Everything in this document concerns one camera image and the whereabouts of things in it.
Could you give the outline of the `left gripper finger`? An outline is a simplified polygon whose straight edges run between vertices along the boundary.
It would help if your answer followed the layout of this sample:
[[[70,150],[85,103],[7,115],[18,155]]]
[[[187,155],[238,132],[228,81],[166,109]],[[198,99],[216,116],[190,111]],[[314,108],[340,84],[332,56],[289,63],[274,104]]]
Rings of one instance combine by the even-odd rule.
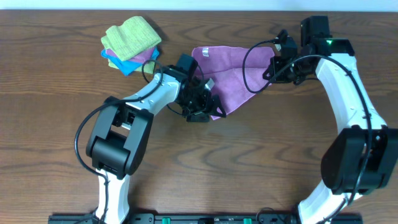
[[[207,123],[210,117],[206,113],[190,114],[187,116],[186,121],[191,123]]]
[[[211,107],[211,115],[218,118],[225,118],[226,111],[221,104],[221,100],[218,95],[212,96],[213,105]]]

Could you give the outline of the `purple microfiber cloth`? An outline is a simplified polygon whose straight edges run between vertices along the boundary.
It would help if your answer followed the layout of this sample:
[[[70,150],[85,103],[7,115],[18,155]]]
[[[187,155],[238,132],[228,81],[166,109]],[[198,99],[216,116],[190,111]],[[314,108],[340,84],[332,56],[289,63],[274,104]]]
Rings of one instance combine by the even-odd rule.
[[[274,51],[270,47],[256,47],[252,51],[228,46],[196,47],[192,50],[192,57],[200,66],[195,75],[214,81],[211,93],[219,96],[226,114],[252,98],[254,94],[250,90],[260,90],[267,83],[263,73],[273,56]]]

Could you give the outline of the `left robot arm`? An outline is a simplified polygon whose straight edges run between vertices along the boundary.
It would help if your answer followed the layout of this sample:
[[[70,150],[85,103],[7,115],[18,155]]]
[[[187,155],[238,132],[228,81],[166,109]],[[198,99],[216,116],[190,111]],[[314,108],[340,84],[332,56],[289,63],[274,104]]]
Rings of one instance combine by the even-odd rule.
[[[212,79],[156,73],[137,93],[119,100],[110,96],[101,108],[86,146],[86,155],[101,181],[95,216],[102,223],[123,223],[129,213],[130,178],[146,152],[154,116],[170,103],[182,108],[188,122],[226,117]]]

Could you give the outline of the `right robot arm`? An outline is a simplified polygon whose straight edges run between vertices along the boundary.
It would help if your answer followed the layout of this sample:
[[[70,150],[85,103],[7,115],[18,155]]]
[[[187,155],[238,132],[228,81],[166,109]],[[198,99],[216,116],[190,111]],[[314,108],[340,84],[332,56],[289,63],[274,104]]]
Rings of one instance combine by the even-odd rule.
[[[297,207],[299,223],[332,223],[355,200],[385,187],[397,162],[397,130],[376,111],[360,79],[348,39],[334,38],[327,16],[300,24],[296,44],[286,30],[272,41],[279,54],[263,77],[299,85],[315,75],[324,87],[338,135],[321,161],[322,179]]]

